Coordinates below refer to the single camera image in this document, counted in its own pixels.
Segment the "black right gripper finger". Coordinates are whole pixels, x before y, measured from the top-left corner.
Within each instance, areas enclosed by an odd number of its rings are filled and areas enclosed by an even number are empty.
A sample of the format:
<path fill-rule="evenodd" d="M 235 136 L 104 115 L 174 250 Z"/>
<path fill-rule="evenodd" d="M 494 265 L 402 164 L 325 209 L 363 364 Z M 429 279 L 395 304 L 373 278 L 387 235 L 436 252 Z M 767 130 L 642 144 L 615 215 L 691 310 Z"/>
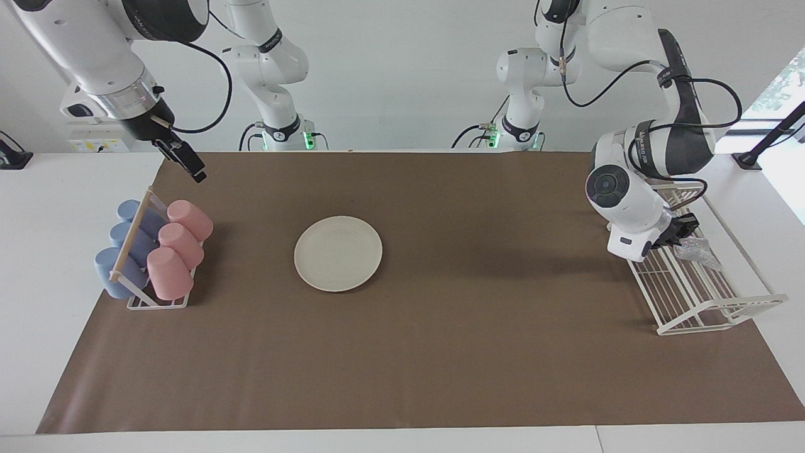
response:
<path fill-rule="evenodd" d="M 201 183 L 207 178 L 204 172 L 204 162 L 193 151 L 183 151 L 183 168 L 193 178 L 196 183 Z"/>

